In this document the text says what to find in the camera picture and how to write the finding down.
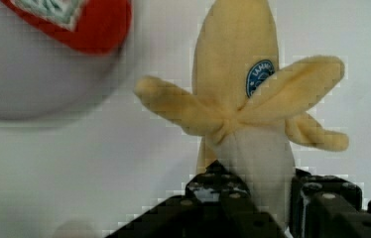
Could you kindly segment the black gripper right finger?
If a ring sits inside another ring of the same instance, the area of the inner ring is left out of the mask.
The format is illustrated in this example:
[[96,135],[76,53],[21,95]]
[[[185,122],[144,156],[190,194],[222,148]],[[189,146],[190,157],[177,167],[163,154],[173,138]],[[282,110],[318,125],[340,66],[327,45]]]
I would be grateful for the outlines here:
[[336,176],[297,170],[292,180],[290,231],[294,238],[371,238],[371,200]]

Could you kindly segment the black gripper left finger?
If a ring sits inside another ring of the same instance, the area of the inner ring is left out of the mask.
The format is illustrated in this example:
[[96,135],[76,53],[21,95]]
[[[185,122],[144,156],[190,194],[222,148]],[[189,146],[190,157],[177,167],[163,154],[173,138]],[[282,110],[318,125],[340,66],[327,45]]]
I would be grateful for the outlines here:
[[243,180],[214,162],[172,196],[105,238],[286,238]]

